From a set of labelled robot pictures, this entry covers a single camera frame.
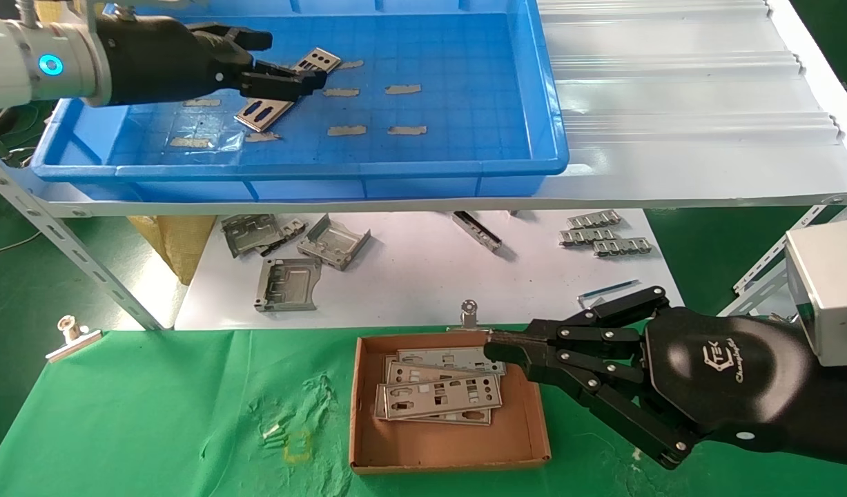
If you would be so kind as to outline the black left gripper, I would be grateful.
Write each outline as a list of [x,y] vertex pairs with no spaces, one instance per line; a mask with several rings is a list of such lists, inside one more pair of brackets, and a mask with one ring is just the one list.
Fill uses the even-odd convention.
[[165,16],[96,19],[110,69],[107,105],[173,103],[236,89],[243,97],[295,101],[323,89],[325,70],[294,70],[253,60],[271,32],[220,23],[184,25]]

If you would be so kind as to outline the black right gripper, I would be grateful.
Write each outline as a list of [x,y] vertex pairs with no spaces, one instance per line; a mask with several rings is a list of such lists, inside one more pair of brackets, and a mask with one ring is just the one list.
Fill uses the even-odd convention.
[[[701,438],[847,465],[847,366],[819,364],[795,325],[669,304],[651,286],[522,331],[493,329],[485,355],[558,387],[669,471]],[[653,386],[638,366],[567,350],[641,343],[631,325],[662,309],[645,328]]]

